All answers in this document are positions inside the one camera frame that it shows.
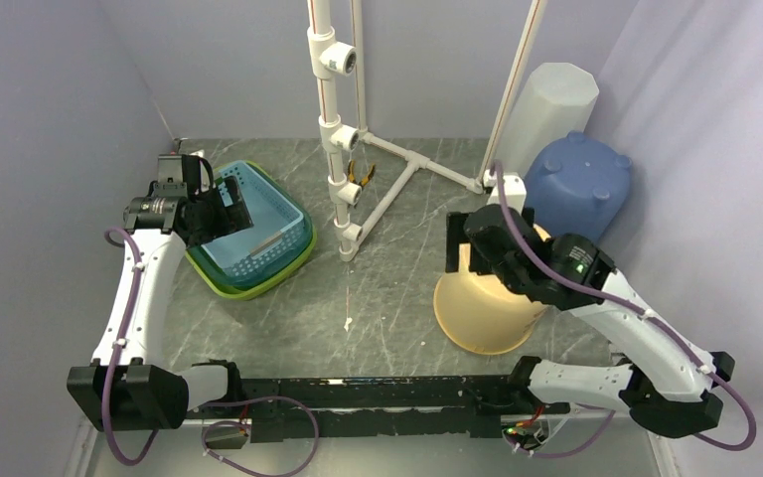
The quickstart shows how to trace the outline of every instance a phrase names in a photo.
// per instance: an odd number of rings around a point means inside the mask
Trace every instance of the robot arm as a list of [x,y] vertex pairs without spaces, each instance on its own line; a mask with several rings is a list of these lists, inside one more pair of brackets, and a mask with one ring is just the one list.
[[[511,215],[531,250],[548,268],[574,283],[650,310],[612,259],[588,239],[569,234],[542,240],[534,231],[532,210],[524,209],[521,214],[511,210]],[[677,334],[705,363],[705,368],[698,369],[672,337],[647,319],[651,311],[640,316],[550,278],[520,250],[499,205],[450,217],[447,250],[461,242],[473,247],[471,271],[495,273],[511,292],[583,320],[629,360],[620,366],[597,368],[523,357],[510,380],[527,388],[531,398],[629,412],[640,425],[666,437],[683,437],[717,426],[722,401],[709,392],[713,381],[706,372],[728,381],[734,366],[729,355],[708,353]],[[658,316],[654,319],[667,325]]]
[[67,381],[98,430],[105,398],[112,428],[122,430],[175,428],[204,402],[238,398],[228,396],[240,380],[233,364],[166,371],[162,335],[186,249],[251,227],[249,212],[235,178],[216,180],[197,156],[160,156],[158,170],[148,195],[124,211],[124,265],[100,343],[90,365],[73,367]]

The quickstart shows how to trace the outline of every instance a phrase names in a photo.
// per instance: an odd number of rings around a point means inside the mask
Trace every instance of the black base frame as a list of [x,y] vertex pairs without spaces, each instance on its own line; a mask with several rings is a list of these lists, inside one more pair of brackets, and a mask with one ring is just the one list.
[[[246,398],[285,396],[299,400],[317,418],[321,437],[469,433],[500,437],[503,416],[532,414],[542,405],[509,384],[507,376],[413,378],[251,379]],[[189,419],[239,418],[241,407],[204,407]],[[545,413],[568,413],[567,403]],[[260,402],[247,410],[251,442],[279,442],[314,436],[308,415],[282,401]]]

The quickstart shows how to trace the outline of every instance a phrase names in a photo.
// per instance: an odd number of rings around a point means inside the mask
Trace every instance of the pvc pipe stand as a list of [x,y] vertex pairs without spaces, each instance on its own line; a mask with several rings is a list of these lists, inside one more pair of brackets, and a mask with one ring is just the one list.
[[[367,217],[367,220],[362,226],[350,223],[349,210],[347,209],[346,199],[348,197],[342,197],[345,192],[343,190],[333,192],[332,201],[335,205],[336,217],[335,227],[338,230],[336,232],[339,239],[339,253],[341,260],[350,261],[358,253],[361,244],[367,239],[379,221],[382,219],[382,215],[395,200],[396,196],[402,191],[408,180],[419,169],[426,169],[439,176],[445,177],[450,181],[453,181],[467,190],[475,194],[483,194],[484,189],[481,185],[481,177],[484,175],[484,170],[487,168],[489,162],[492,160],[493,148],[497,137],[501,134],[504,122],[506,120],[507,113],[509,112],[509,104],[511,102],[514,93],[518,89],[519,81],[522,79],[522,72],[525,69],[525,63],[528,60],[531,45],[534,42],[534,36],[536,29],[539,26],[541,20],[541,11],[547,3],[547,0],[533,0],[531,10],[529,11],[528,19],[526,20],[525,29],[523,30],[523,37],[520,41],[519,49],[514,60],[514,67],[511,70],[511,77],[508,79],[508,84],[505,89],[505,95],[502,100],[502,105],[499,108],[499,116],[496,118],[496,124],[493,128],[493,134],[490,138],[490,144],[488,145],[487,154],[481,165],[481,171],[475,178],[469,178],[463,174],[457,173],[448,167],[442,166],[429,157],[423,156],[415,151],[405,149],[397,146],[392,142],[385,141],[368,130],[367,126],[367,98],[365,91],[365,79],[364,79],[364,27],[362,24],[362,7],[361,0],[350,0],[351,10],[351,24],[353,34],[353,52],[355,53],[355,65],[352,73],[355,74],[356,79],[356,107],[358,111],[358,137],[359,140],[364,141],[366,144],[375,146],[383,151],[387,151],[391,154],[401,157],[407,163],[405,170],[399,175],[390,189],[384,194],[379,201],[376,208]],[[334,38],[334,30],[332,29],[332,21],[330,16],[330,0],[308,0],[309,19],[311,28],[308,32],[309,38],[309,52],[312,60],[312,67],[315,71],[318,83],[318,99],[320,102],[320,128],[321,128],[321,140],[323,145],[327,148],[326,153],[329,161],[329,173],[330,178],[327,182],[332,184],[341,184],[345,180],[344,166],[341,158],[341,151],[335,152],[333,145],[340,146],[338,149],[344,149],[341,143],[345,143],[344,140],[332,141],[333,135],[336,134],[337,128],[340,126],[340,117],[338,114],[338,103],[335,93],[334,73],[348,73],[342,71],[343,68],[334,68],[332,70],[321,69],[318,64],[320,57],[326,48],[335,45],[337,41]],[[338,59],[346,58],[348,53],[347,45],[340,45],[337,55]]]

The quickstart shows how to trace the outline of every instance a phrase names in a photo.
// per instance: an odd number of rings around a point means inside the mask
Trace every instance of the gray countertop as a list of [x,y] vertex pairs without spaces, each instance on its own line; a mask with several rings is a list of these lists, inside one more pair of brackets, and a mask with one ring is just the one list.
[[[396,141],[460,173],[477,171],[481,139]],[[326,160],[317,139],[186,140],[217,166],[261,165],[310,213],[319,232],[304,266],[251,301],[220,298],[192,266],[177,271],[164,352],[179,371],[207,359],[235,361],[243,377],[430,376],[506,374],[523,354],[564,363],[606,365],[606,340],[586,324],[546,314],[511,353],[468,353],[434,318],[434,286],[445,263],[445,217],[486,203],[428,171],[417,171],[352,262],[340,260],[332,231]],[[404,161],[372,146],[353,153],[360,172],[376,163],[353,221],[362,223],[404,169]],[[349,331],[344,329],[352,318]]]

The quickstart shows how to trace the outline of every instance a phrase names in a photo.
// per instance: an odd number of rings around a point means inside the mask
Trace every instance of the white cylinder container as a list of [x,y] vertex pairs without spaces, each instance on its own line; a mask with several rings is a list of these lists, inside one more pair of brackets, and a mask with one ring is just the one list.
[[571,131],[583,131],[598,85],[571,63],[543,63],[528,77],[499,139],[496,160],[524,177],[536,155]]

